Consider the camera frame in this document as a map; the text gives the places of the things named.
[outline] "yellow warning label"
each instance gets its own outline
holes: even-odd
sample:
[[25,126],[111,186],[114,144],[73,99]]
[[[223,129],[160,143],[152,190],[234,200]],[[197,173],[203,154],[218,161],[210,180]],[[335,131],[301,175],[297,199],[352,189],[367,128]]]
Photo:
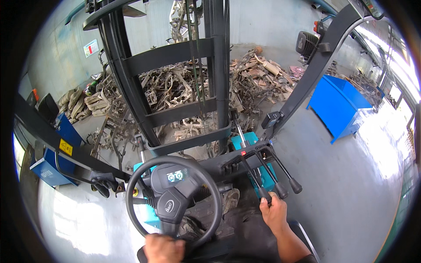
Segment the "yellow warning label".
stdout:
[[72,156],[73,146],[71,146],[70,144],[68,144],[65,140],[60,139],[60,146],[59,146],[59,148],[60,148],[60,150],[62,150],[65,153],[67,153],[68,155]]

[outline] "human arm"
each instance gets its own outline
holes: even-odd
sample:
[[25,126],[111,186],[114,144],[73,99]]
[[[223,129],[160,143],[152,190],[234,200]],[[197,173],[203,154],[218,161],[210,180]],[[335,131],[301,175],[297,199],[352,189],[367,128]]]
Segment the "human arm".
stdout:
[[291,230],[287,223],[287,204],[278,198],[274,192],[269,192],[272,197],[271,206],[266,198],[260,202],[264,222],[276,237],[278,253],[283,263],[295,263],[311,254],[307,246]]
[[185,241],[170,236],[150,234],[143,247],[148,263],[180,263],[184,257]]

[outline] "human hand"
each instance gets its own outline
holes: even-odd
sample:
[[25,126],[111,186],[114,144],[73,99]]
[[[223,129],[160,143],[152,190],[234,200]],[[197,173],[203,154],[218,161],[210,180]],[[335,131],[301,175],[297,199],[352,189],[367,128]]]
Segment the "human hand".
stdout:
[[274,192],[269,192],[272,197],[272,205],[269,206],[266,198],[260,200],[260,211],[262,212],[263,221],[269,226],[275,236],[289,228],[287,223],[287,203],[279,199]]
[[144,251],[148,263],[180,263],[184,257],[184,240],[170,236],[150,234],[146,236]]

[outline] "forklift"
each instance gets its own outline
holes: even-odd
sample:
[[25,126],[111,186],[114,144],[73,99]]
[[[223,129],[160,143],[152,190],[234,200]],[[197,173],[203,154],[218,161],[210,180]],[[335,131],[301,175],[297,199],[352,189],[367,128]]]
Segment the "forklift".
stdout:
[[[73,148],[71,155],[61,151],[60,136],[50,128],[44,127],[43,123],[37,122],[37,115],[24,106],[24,102],[20,103],[22,107],[16,109],[16,116],[28,131],[37,135],[47,147],[56,152],[56,158],[60,155],[79,166],[102,173],[112,173],[115,178],[124,180],[127,183],[125,195],[127,212],[142,236],[149,234],[144,228],[144,224],[147,224],[158,228],[162,234],[176,238],[179,224],[186,211],[190,211],[194,217],[195,206],[200,206],[203,202],[210,203],[212,211],[208,213],[209,223],[206,230],[197,240],[187,244],[185,261],[220,258],[229,253],[229,250],[224,250],[221,255],[220,251],[223,247],[229,247],[227,242],[229,243],[232,237],[215,238],[217,230],[221,229],[223,223],[221,194],[238,187],[241,192],[240,200],[247,200],[249,203],[246,205],[251,207],[256,206],[262,197],[270,203],[269,191],[274,191],[281,199],[287,198],[288,190],[278,181],[279,175],[275,174],[272,162],[275,162],[287,176],[295,194],[303,190],[301,184],[289,174],[277,157],[271,138],[279,132],[315,88],[330,61],[333,60],[332,56],[350,31],[364,19],[381,19],[381,12],[372,5],[368,7],[365,1],[361,0],[357,7],[362,11],[362,16],[356,12],[353,4],[349,4],[337,14],[329,28],[325,29],[320,22],[317,30],[322,34],[318,39],[310,38],[309,33],[300,33],[297,52],[302,55],[308,68],[284,106],[279,111],[265,116],[262,122],[265,132],[258,138],[254,132],[243,133],[238,121],[238,112],[229,109],[228,106],[229,1],[202,1],[205,38],[193,40],[190,35],[187,42],[154,48],[136,55],[131,54],[122,13],[122,7],[131,2],[131,0],[98,2],[87,0],[85,9],[91,15],[83,23],[83,30],[99,30],[117,86],[141,130],[142,136],[138,138],[138,143],[142,162],[135,165],[133,175],[128,175],[90,156],[87,157],[77,147]],[[187,16],[191,13],[197,21],[196,1],[185,1],[185,3],[186,10],[189,11]],[[161,112],[152,112],[138,74],[187,60],[195,63],[197,59],[201,64],[201,58],[207,58],[210,97],[199,96],[196,102]],[[167,144],[161,144],[155,134],[154,128],[161,125],[187,117],[205,116],[211,112],[216,112],[218,117],[217,130]],[[234,151],[229,151],[227,138],[233,129],[237,130],[239,135],[231,138]],[[213,141],[218,141],[218,153],[209,159],[197,162],[168,155]],[[145,160],[146,148],[154,158]],[[135,205],[144,208],[141,220],[136,216]],[[296,221],[289,222],[289,225],[315,255],[317,261],[320,261],[303,227]],[[138,259],[144,262],[145,256],[141,251],[138,253]]]

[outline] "poster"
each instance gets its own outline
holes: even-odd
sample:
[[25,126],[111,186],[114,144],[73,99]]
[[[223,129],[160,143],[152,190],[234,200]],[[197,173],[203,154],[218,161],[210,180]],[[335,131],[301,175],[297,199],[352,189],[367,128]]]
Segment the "poster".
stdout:
[[83,51],[85,52],[86,57],[98,52],[98,41],[96,39],[92,40],[89,44],[83,47]]

